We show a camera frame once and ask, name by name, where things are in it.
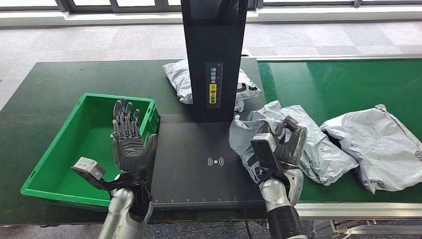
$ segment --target black vertical pillar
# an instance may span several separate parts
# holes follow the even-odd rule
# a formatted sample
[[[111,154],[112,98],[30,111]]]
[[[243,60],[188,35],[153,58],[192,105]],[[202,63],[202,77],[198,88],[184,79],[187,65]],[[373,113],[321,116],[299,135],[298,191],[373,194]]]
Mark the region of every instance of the black vertical pillar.
[[[232,121],[248,0],[181,0],[197,122]]]

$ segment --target black platform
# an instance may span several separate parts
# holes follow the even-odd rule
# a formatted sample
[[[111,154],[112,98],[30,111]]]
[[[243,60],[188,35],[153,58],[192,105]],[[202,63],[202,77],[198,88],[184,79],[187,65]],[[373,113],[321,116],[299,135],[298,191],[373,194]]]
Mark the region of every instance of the black platform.
[[[152,178],[155,208],[242,207],[248,192],[248,204],[262,206],[258,188],[230,148],[229,127],[230,122],[161,115]]]

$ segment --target plastic mailer bag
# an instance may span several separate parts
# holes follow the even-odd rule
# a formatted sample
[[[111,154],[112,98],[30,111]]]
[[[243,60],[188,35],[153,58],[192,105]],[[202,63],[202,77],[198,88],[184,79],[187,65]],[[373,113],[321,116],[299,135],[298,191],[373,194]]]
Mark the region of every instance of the plastic mailer bag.
[[[271,130],[274,131],[280,121],[287,116],[291,116],[299,125],[308,130],[305,149],[298,166],[313,181],[328,186],[344,173],[358,166],[356,160],[328,140],[328,137],[301,106],[281,108],[278,101],[273,101],[266,104],[264,108],[251,112],[247,121],[242,121],[239,116],[235,116],[230,126],[230,147],[241,157],[243,165],[255,182],[258,177],[256,174],[259,173],[256,170],[259,162],[250,165],[254,162],[254,160],[250,160],[254,155],[250,140],[259,132],[265,122],[268,122]],[[287,129],[284,129],[284,133],[279,139],[284,134],[288,141],[290,131]]]
[[[422,144],[384,105],[346,113],[320,128],[359,162],[362,183],[372,193],[422,182]]]
[[[193,98],[188,60],[184,59],[176,63],[169,63],[164,65],[163,68],[170,80],[170,83],[176,90],[177,96],[180,98],[180,102],[192,105]],[[234,111],[242,112],[244,108],[243,100],[258,96],[260,93],[261,90],[252,82],[251,79],[249,79],[242,69],[239,69]]]

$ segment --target gray carpet floor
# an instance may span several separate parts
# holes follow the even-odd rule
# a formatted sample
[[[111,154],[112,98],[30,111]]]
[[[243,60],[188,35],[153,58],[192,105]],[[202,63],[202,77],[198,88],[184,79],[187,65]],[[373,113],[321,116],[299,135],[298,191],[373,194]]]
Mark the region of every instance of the gray carpet floor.
[[[422,53],[422,22],[247,24],[243,47],[254,56]],[[78,26],[0,29],[0,109],[36,62],[181,59],[183,26]],[[392,222],[422,225],[421,221]],[[304,221],[309,237],[312,222]],[[267,229],[250,222],[253,238]],[[90,239],[101,225],[0,228],[0,239]],[[243,223],[149,225],[146,239],[242,239]],[[351,239],[420,239],[421,236],[351,236]]]

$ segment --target cable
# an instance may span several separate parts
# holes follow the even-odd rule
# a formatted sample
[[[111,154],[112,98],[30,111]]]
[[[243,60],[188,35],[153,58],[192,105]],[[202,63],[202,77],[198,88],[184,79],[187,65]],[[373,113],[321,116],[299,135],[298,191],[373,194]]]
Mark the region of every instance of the cable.
[[[352,231],[351,230],[348,230],[348,231],[349,231],[349,233],[345,237],[343,237],[342,239],[348,239],[352,235]]]
[[[270,178],[271,175],[273,174],[273,172],[274,172],[274,170],[272,170],[272,169],[268,170],[268,172],[264,175],[264,177],[262,177],[262,179],[259,180],[259,182],[255,186],[253,186],[251,188],[251,190],[246,194],[245,204],[244,204],[244,207],[243,207],[243,216],[245,217],[245,226],[246,226],[246,231],[248,232],[249,239],[252,239],[252,234],[250,233],[250,229],[249,229],[249,225],[248,225],[248,217],[247,217],[248,198],[249,198],[252,190],[255,189],[255,187],[258,187],[262,182],[264,182],[268,178]]]

